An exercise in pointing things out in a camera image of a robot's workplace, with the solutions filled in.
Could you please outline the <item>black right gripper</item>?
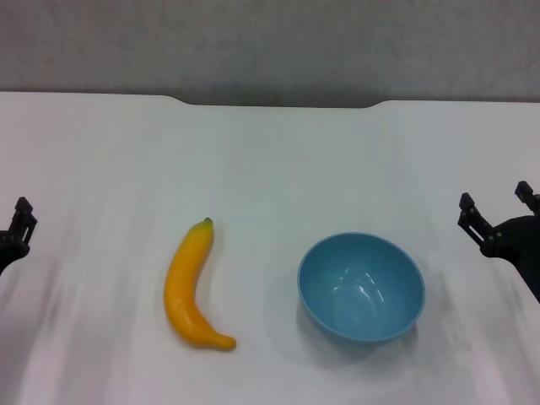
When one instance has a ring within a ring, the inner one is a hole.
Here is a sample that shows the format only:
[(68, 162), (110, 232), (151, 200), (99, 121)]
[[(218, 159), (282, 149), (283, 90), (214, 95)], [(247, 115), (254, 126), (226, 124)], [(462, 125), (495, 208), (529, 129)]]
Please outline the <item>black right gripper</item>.
[[(534, 214), (540, 214), (540, 195), (526, 181), (519, 181), (515, 195)], [(539, 300), (539, 217), (509, 219), (495, 228), (480, 214), (468, 192), (461, 195), (457, 224), (477, 243), (486, 257), (510, 262)]]

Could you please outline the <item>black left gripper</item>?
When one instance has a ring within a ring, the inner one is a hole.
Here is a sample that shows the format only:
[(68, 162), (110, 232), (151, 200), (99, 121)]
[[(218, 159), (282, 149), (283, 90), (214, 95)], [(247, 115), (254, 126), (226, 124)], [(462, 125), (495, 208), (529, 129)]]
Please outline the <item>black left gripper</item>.
[(1, 232), (0, 274), (13, 262), (29, 254), (30, 239), (37, 225), (37, 219), (32, 212), (33, 207), (28, 200), (20, 197), (8, 230)]

